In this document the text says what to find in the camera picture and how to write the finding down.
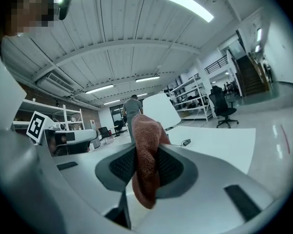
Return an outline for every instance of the man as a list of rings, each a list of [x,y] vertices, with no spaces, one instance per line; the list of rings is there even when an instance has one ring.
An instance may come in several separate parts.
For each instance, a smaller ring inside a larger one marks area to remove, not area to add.
[[[272,79],[272,69],[269,65],[269,63],[267,62],[267,60],[265,58],[263,58],[263,66],[265,69],[265,73],[268,76],[268,79],[271,83],[273,83],[273,79]]]
[[[127,117],[128,131],[130,134],[131,142],[135,142],[135,139],[133,138],[133,135],[132,135],[132,126],[131,126],[132,119],[140,113],[143,114],[141,102],[138,101],[138,97],[136,95],[133,95],[123,105],[123,116]]]

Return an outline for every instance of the pink towel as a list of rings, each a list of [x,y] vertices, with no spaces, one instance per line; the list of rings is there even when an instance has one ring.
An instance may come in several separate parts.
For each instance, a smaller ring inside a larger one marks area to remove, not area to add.
[[[145,115],[136,115],[132,120],[132,133],[137,148],[137,170],[132,178],[132,188],[138,201],[151,209],[155,204],[160,177],[156,165],[158,145],[170,144],[159,122]]]

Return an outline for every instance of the brick wall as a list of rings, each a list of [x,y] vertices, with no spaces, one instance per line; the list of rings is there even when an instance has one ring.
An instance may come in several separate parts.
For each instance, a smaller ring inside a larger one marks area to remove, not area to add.
[[[97,129],[101,127],[98,111],[84,108],[82,106],[75,105],[75,104],[66,102],[64,100],[54,98],[52,96],[44,94],[38,90],[35,90],[35,89],[28,87],[28,86],[21,84],[21,83],[20,83],[20,86],[27,93],[25,99],[32,100],[33,98],[35,98],[36,102],[47,104],[50,106],[56,106],[56,100],[58,100],[60,107],[62,107],[64,104],[67,109],[71,109],[71,110],[79,110],[81,108],[82,114],[83,114],[83,120],[84,120],[84,127],[86,129],[91,129],[90,122],[89,122],[90,120],[95,121]],[[30,121],[31,117],[32,117],[32,113],[30,113],[30,112],[18,111],[18,113],[16,114],[16,118],[18,118],[19,120],[23,120],[23,121]],[[56,118],[59,121],[64,121],[64,118],[61,116],[56,116]]]

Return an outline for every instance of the air conditioning unit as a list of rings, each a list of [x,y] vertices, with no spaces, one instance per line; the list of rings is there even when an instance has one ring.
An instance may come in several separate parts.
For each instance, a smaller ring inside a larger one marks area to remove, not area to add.
[[[53,73],[38,80],[37,86],[60,97],[72,95],[75,90],[67,82],[63,81]]]

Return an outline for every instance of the black chair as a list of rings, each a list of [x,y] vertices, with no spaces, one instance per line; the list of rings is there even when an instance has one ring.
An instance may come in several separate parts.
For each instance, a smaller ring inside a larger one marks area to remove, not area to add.
[[[210,100],[214,104],[216,115],[225,117],[224,120],[218,121],[218,125],[216,128],[218,128],[220,125],[224,123],[226,123],[229,126],[229,128],[231,128],[229,122],[236,122],[237,124],[239,124],[237,120],[230,119],[229,117],[229,115],[232,115],[236,112],[236,108],[232,107],[233,104],[231,104],[231,108],[228,107],[224,92],[221,91],[221,88],[218,88],[219,87],[213,87],[213,89],[211,89],[211,94],[209,95]]]
[[[123,127],[123,121],[122,120],[117,120],[117,121],[114,122],[114,125],[117,126],[117,127],[115,127],[116,136],[119,136],[119,132]]]
[[[101,140],[102,139],[105,139],[107,137],[110,137],[109,131],[108,131],[107,127],[101,127],[101,128],[99,128],[99,132],[100,132],[101,137],[102,137]]]

